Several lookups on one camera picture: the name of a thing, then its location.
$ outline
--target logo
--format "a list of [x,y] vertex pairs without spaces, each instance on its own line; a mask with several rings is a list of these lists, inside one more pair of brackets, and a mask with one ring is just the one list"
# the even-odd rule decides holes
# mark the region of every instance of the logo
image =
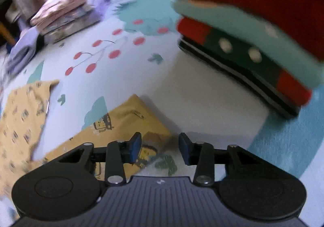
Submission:
[[162,185],[164,183],[165,183],[165,181],[163,179],[157,180],[157,184],[159,184],[159,185]]

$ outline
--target pink folded cloth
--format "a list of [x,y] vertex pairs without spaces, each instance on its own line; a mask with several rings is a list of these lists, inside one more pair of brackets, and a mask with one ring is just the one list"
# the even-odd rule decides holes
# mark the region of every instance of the pink folded cloth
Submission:
[[54,20],[78,6],[83,5],[89,11],[92,10],[91,2],[92,0],[48,0],[30,20],[30,24],[37,25],[37,29],[41,31]]

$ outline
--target mint green fabric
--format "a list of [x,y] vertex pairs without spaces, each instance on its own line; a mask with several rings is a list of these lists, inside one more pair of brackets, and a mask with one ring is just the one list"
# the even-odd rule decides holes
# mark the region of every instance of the mint green fabric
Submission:
[[304,50],[270,22],[230,5],[198,7],[188,0],[176,0],[175,11],[262,50],[308,89],[324,82],[324,63]]

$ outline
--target cartoon character print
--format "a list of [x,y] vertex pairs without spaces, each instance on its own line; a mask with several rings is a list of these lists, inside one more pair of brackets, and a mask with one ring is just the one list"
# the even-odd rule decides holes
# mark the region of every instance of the cartoon character print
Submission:
[[38,103],[36,116],[39,116],[40,114],[43,113],[45,113],[45,107],[44,107],[44,103],[41,101]]
[[102,168],[101,168],[101,163],[98,162],[96,163],[96,168],[95,168],[95,177],[97,180],[101,180],[101,173],[102,173]]
[[16,167],[15,167],[15,165],[14,165],[14,163],[12,161],[9,162],[9,170],[12,173],[15,173]]
[[15,107],[15,109],[12,111],[12,115],[16,114],[18,111],[18,106]]
[[2,151],[2,157],[4,158],[4,159],[6,159],[7,158],[7,150],[3,150]]
[[139,168],[145,167],[156,155],[158,154],[158,150],[149,145],[142,145],[140,154],[136,160],[135,165]]
[[96,131],[104,132],[107,129],[112,130],[111,120],[109,114],[105,114],[101,119],[93,123],[93,127]]
[[26,161],[22,161],[21,169],[24,173],[30,172],[30,169],[28,168],[28,163]]
[[31,131],[30,129],[27,130],[27,132],[24,134],[24,139],[26,140],[27,144],[29,144],[31,138]]
[[137,115],[140,119],[145,119],[145,117],[137,110],[132,110],[132,113]]
[[12,142],[16,143],[17,142],[17,138],[18,138],[18,135],[17,135],[16,131],[14,131],[13,132],[13,135],[12,135],[12,138],[11,138]]
[[29,86],[29,87],[27,88],[26,94],[27,94],[27,95],[30,95],[31,91],[33,91],[33,88],[32,88],[31,86]]
[[21,114],[21,120],[24,122],[28,116],[29,116],[29,113],[28,113],[27,109],[25,109]]
[[3,191],[4,191],[5,196],[11,195],[11,186],[8,182],[5,183]]

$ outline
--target cherry print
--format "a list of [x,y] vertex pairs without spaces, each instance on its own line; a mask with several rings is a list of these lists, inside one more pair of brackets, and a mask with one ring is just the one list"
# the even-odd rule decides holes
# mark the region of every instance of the cherry print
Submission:
[[69,69],[66,70],[65,75],[68,76],[72,73],[73,67],[70,67]]
[[121,54],[120,50],[114,50],[111,53],[109,53],[108,57],[111,59],[117,58]]
[[144,21],[142,19],[136,19],[136,20],[133,21],[133,24],[134,25],[140,25],[140,24],[143,24],[143,22]]
[[96,63],[89,64],[89,66],[85,69],[85,72],[86,73],[92,73],[93,70],[96,68],[96,66],[97,66]]
[[92,47],[97,47],[102,43],[102,40],[96,40],[93,44]]
[[168,33],[169,28],[168,27],[161,27],[158,29],[158,33],[163,34],[163,33]]
[[141,45],[145,42],[145,38],[144,37],[138,37],[135,40],[133,40],[133,44],[134,45]]
[[122,33],[122,29],[116,29],[112,32],[112,35],[118,35],[118,34],[121,34]]
[[82,54],[82,52],[78,52],[78,53],[76,53],[76,54],[74,55],[74,57],[73,57],[74,60],[80,58],[81,54]]

